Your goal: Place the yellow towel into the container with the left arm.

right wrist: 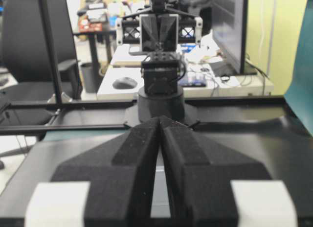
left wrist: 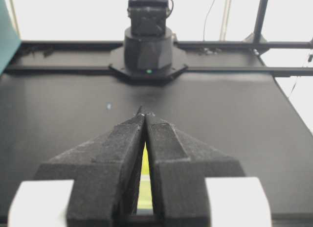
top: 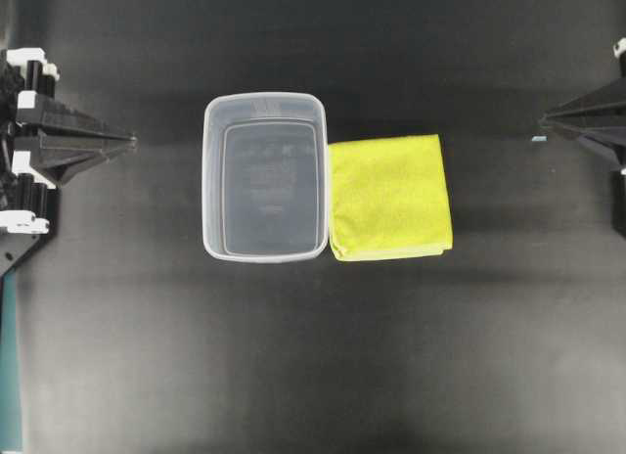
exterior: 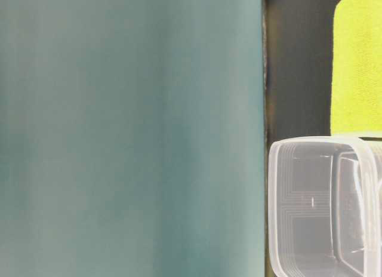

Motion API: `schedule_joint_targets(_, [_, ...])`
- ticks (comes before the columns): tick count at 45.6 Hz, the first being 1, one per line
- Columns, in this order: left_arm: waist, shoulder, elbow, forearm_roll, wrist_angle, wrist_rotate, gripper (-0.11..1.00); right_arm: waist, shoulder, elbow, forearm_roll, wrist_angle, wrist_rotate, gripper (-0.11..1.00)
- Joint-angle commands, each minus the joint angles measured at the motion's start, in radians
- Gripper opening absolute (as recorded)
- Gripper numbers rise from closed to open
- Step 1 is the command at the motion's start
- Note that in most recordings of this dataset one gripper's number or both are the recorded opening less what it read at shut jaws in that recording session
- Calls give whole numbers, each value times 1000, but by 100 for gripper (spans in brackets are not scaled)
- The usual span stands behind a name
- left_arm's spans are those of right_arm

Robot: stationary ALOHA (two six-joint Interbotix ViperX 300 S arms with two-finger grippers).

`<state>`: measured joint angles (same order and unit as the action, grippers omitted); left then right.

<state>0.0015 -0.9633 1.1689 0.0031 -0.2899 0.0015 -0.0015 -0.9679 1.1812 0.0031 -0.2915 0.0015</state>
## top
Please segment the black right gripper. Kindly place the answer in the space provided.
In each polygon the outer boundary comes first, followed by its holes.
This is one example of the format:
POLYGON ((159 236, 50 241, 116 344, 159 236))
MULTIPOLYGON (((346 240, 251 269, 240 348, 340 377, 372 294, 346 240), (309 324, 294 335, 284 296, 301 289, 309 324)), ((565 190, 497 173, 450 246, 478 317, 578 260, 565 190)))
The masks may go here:
POLYGON ((613 45, 621 78, 548 110, 540 120, 545 130, 573 139, 607 160, 612 174, 612 225, 625 237, 625 38, 613 45))

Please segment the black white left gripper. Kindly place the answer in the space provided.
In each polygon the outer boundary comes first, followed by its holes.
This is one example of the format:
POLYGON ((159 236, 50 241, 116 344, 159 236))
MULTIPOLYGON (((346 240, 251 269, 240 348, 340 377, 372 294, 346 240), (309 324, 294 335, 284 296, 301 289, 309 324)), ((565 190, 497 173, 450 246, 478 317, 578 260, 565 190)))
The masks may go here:
POLYGON ((56 186, 137 148, 132 132, 45 96, 55 93, 58 80, 43 49, 1 50, 2 276, 55 233, 56 186), (32 128, 17 121, 20 94, 33 102, 32 128), (34 134, 32 148, 27 137, 34 134))

